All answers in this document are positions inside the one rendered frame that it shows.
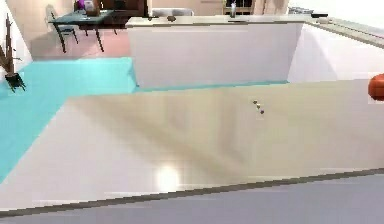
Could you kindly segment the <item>white kitchen counter island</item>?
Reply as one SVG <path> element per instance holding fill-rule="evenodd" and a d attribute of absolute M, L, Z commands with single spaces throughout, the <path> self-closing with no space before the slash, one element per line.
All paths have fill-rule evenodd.
<path fill-rule="evenodd" d="M 384 73 L 384 30 L 309 15 L 133 17 L 126 24 L 144 88 L 368 79 Z"/>

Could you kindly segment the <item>dark brown cabinet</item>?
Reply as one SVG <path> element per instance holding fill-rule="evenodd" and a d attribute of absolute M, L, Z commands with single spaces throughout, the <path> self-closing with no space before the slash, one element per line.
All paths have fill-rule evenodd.
<path fill-rule="evenodd" d="M 124 29 L 131 17 L 148 15 L 148 0 L 99 0 L 103 10 L 111 10 L 101 23 L 104 29 Z"/>

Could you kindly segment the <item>beige worktop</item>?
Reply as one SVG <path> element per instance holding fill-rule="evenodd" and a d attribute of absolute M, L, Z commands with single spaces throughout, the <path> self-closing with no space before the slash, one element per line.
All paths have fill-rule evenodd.
<path fill-rule="evenodd" d="M 0 220 L 375 174 L 363 79 L 72 97 L 0 183 Z"/>

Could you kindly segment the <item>orange ball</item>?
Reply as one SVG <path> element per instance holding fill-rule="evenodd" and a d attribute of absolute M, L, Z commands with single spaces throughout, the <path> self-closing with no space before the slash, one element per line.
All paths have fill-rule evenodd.
<path fill-rule="evenodd" d="M 384 73 L 372 77 L 368 84 L 368 95 L 376 101 L 384 101 Z"/>

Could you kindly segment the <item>dark green dining table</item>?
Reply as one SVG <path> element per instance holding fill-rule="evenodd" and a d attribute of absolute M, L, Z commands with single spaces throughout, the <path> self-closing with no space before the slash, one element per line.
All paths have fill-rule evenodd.
<path fill-rule="evenodd" d="M 63 31 L 60 26 L 84 26 L 86 30 L 94 30 L 101 51 L 104 51 L 99 29 L 103 21 L 113 13 L 113 10 L 103 10 L 98 16 L 87 16 L 84 11 L 77 10 L 58 18 L 52 18 L 49 23 L 52 24 L 58 34 L 62 51 L 66 52 L 66 45 L 63 37 Z"/>

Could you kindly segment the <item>brown box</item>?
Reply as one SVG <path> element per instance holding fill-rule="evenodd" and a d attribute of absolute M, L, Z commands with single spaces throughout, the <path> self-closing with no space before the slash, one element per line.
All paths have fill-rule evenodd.
<path fill-rule="evenodd" d="M 100 9 L 97 0 L 84 0 L 84 9 L 87 16 L 97 17 L 100 15 Z"/>

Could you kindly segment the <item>black dining chair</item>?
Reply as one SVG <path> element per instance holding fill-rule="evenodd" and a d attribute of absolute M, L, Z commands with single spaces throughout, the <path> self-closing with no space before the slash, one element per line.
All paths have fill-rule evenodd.
<path fill-rule="evenodd" d="M 79 43 L 75 28 L 73 25 L 63 25 L 63 24 L 57 25 L 56 23 L 54 23 L 54 20 L 56 19 L 56 16 L 57 16 L 57 12 L 51 4 L 48 4 L 45 7 L 45 12 L 46 12 L 47 23 L 57 32 L 59 36 L 59 40 L 60 40 L 63 52 L 66 52 L 65 36 L 72 35 L 76 43 Z"/>

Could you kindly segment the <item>brown bare-branch house plant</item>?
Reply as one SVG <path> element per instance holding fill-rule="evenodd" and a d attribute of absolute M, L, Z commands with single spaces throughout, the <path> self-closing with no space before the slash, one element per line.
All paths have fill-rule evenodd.
<path fill-rule="evenodd" d="M 9 15 L 6 15 L 5 26 L 5 47 L 0 46 L 0 67 L 5 71 L 4 77 L 12 92 L 15 92 L 17 88 L 25 90 L 26 85 L 24 84 L 23 79 L 21 78 L 20 74 L 15 71 L 14 61 L 21 61 L 21 58 L 13 56 L 15 49 L 12 47 L 12 23 L 10 22 Z"/>

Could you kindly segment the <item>grey sofa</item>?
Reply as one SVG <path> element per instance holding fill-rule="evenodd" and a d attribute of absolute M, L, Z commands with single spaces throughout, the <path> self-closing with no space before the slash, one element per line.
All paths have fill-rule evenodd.
<path fill-rule="evenodd" d="M 152 15 L 157 17 L 193 16 L 194 12 L 189 8 L 153 8 Z"/>

